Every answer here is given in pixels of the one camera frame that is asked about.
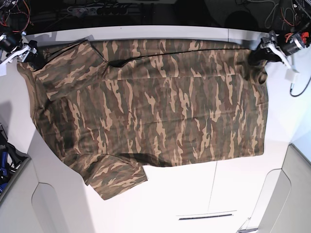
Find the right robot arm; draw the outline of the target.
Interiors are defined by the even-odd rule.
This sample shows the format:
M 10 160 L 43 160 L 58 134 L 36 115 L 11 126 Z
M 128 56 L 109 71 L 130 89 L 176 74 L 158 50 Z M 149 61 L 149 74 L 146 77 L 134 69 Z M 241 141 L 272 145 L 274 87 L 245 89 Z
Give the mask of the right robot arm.
M 31 8 L 25 0 L 0 2 L 0 74 L 6 74 L 6 66 L 14 60 L 29 63 L 33 69 L 41 69 L 46 60 L 39 52 L 37 42 L 23 42 L 26 29 L 31 25 Z

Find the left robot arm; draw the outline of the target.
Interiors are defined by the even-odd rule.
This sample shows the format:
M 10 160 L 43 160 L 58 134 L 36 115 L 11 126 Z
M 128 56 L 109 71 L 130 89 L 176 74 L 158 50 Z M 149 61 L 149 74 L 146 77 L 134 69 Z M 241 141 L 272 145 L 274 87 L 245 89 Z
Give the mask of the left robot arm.
M 293 23 L 285 18 L 285 10 L 281 10 L 284 23 L 291 26 L 289 32 L 276 34 L 270 31 L 261 38 L 257 48 L 249 54 L 248 63 L 257 66 L 263 61 L 282 62 L 291 67 L 287 57 L 308 48 L 311 45 L 311 2 L 309 0 L 293 0 Z

